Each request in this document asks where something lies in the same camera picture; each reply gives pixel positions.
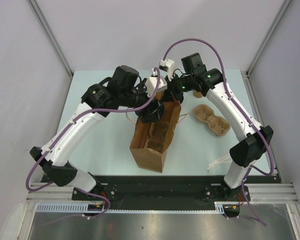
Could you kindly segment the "white round object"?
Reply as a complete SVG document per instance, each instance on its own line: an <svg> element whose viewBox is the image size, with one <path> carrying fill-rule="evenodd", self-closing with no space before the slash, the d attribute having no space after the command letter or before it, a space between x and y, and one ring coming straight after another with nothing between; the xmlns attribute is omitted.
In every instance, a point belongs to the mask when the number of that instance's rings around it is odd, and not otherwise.
<svg viewBox="0 0 300 240"><path fill-rule="evenodd" d="M6 218L0 231L0 240L17 240L25 214L25 204L19 203Z"/></svg>

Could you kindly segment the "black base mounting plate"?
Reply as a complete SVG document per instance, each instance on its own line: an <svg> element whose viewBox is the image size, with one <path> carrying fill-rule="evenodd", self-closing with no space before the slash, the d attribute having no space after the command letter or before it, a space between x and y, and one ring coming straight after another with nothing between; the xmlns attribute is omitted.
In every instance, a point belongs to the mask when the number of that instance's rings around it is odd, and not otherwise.
<svg viewBox="0 0 300 240"><path fill-rule="evenodd" d="M251 200L247 186L227 189L216 177L101 177L104 184L91 195L73 187L71 201L105 204L115 211L206 211L215 203L239 205ZM248 178L248 184L266 184L261 176Z"/></svg>

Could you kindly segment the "black plastic cup lid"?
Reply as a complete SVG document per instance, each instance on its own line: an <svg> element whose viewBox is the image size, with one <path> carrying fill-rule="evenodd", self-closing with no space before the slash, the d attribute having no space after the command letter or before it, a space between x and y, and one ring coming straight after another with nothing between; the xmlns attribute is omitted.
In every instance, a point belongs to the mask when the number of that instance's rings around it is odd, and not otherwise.
<svg viewBox="0 0 300 240"><path fill-rule="evenodd" d="M138 117L143 124L160 121L165 114L165 106L160 100L153 100L147 107L141 110Z"/></svg>

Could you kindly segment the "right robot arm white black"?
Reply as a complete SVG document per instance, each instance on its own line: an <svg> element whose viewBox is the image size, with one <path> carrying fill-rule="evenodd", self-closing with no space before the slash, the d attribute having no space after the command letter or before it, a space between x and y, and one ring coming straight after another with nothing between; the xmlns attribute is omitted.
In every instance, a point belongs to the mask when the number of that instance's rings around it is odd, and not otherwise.
<svg viewBox="0 0 300 240"><path fill-rule="evenodd" d="M212 102L229 122L238 143L229 150L231 165L223 178L221 196L232 201L239 194L238 187L246 177L249 167L267 151L274 131L262 126L254 119L231 92L224 74L218 69L208 70L199 53L193 53L181 60L184 75L174 74L175 63L170 59L159 62L159 68L167 73L167 89L173 96L197 91Z"/></svg>

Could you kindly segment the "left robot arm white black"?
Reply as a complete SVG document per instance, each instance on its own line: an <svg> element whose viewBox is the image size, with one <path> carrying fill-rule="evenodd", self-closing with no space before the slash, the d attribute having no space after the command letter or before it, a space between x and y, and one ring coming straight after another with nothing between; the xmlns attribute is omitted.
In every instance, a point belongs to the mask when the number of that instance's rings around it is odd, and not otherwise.
<svg viewBox="0 0 300 240"><path fill-rule="evenodd" d="M69 161L86 135L110 113L135 113L143 121L160 118L161 103L155 99L161 81L160 70L141 79L140 73L127 65L118 66L113 75L88 87L75 112L61 130L44 146L34 146L30 155L35 167L41 167L52 184L72 186L90 200L100 196L98 180Z"/></svg>

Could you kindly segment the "aluminium corner post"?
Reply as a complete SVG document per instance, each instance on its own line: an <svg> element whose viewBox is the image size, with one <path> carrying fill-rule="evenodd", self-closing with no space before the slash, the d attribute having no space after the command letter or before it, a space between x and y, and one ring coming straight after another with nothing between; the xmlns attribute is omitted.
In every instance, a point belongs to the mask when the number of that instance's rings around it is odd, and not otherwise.
<svg viewBox="0 0 300 240"><path fill-rule="evenodd" d="M42 31L44 32L48 42L50 43L56 57L58 58L61 66L65 70L66 74L70 79L73 78L74 72L72 71L69 62L66 59L66 56L64 55L62 48L60 44L58 43L57 38L55 37L55 34L53 33L50 24L45 17L44 12L42 11L39 3L37 0L27 0L26 1L32 10L35 18L37 19Z"/></svg>
<svg viewBox="0 0 300 240"><path fill-rule="evenodd" d="M286 12L290 8L291 4L293 3L293 0L284 0L276 13L272 23L270 24L270 27L268 28L260 46L258 47L254 57L252 58L251 63L249 64L247 70L245 71L245 74L249 77L251 73L253 72L255 66L259 62L260 58L262 57L264 51L266 50L268 44L270 43L271 39L273 38L277 28L279 27L280 23L282 22Z"/></svg>

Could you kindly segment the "right aluminium corner post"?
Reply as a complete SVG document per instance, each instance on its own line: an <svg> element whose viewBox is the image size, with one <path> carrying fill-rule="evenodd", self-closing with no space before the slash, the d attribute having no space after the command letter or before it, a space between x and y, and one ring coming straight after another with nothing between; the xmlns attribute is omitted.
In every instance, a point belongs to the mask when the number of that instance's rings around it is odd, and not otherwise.
<svg viewBox="0 0 300 240"><path fill-rule="evenodd" d="M270 43L271 39L273 38L277 28L279 27L280 23L282 22L286 12L290 8L291 4L293 3L293 0L284 0L276 13L272 23L270 24L270 27L268 28L260 46L258 47L254 57L252 58L251 63L249 64L247 70L245 71L245 74L249 77L251 73L253 72L255 66L259 62L260 58L262 57L264 51L266 50L268 44Z"/></svg>

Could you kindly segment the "aluminium frame rail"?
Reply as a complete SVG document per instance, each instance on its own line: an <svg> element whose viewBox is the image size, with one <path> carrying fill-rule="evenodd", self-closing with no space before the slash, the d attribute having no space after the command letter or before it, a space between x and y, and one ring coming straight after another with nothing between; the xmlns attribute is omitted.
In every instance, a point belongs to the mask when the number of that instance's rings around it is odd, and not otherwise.
<svg viewBox="0 0 300 240"><path fill-rule="evenodd" d="M298 204L299 200L291 183L247 183L253 204ZM31 203L69 203L73 187L51 184L41 190L29 192L26 201Z"/></svg>

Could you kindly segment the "brown paper bag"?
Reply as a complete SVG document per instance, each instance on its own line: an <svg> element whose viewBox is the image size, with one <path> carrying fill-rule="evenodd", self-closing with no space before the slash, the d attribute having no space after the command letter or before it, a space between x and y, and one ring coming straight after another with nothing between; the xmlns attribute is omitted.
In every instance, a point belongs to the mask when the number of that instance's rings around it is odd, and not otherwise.
<svg viewBox="0 0 300 240"><path fill-rule="evenodd" d="M139 168L158 173L163 172L182 110L177 100L164 102L163 106L164 114L159 121L143 123L140 117L137 118L129 146Z"/></svg>

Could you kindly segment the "brown pulp cup carrier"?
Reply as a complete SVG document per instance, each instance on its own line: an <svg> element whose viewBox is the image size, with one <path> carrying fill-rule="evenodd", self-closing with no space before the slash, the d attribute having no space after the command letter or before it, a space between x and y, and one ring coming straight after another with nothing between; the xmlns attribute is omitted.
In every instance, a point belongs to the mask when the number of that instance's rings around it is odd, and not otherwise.
<svg viewBox="0 0 300 240"><path fill-rule="evenodd" d="M206 104L199 104L192 110L193 116L201 123L207 124L209 129L221 137L231 129L230 123L223 117L215 115L214 110Z"/></svg>
<svg viewBox="0 0 300 240"><path fill-rule="evenodd" d="M167 121L153 122L150 125L144 147L161 152L164 147L168 129L169 123Z"/></svg>

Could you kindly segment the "brown paper cup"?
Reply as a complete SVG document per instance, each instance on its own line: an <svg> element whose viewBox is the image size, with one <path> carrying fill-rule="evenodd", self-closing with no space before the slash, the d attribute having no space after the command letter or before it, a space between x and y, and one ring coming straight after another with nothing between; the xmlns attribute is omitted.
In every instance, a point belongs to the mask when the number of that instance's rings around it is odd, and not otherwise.
<svg viewBox="0 0 300 240"><path fill-rule="evenodd" d="M192 91L192 94L195 98L198 98L198 99L203 97L201 92L198 92L198 91L195 91L195 90Z"/></svg>

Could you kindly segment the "left aluminium corner post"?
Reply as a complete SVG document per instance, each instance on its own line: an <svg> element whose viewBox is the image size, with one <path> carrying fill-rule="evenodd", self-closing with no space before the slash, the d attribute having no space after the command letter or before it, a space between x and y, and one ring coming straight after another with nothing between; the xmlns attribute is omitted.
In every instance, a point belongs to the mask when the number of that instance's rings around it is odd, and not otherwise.
<svg viewBox="0 0 300 240"><path fill-rule="evenodd" d="M35 18L37 19L42 31L44 32L48 42L50 43L56 57L58 58L61 66L65 70L66 74L70 79L73 78L74 72L72 71L69 62L66 59L66 56L64 55L62 48L60 44L58 43L57 38L55 37L55 34L53 33L50 24L45 17L44 12L42 11L39 3L37 0L27 0L26 1L32 10Z"/></svg>

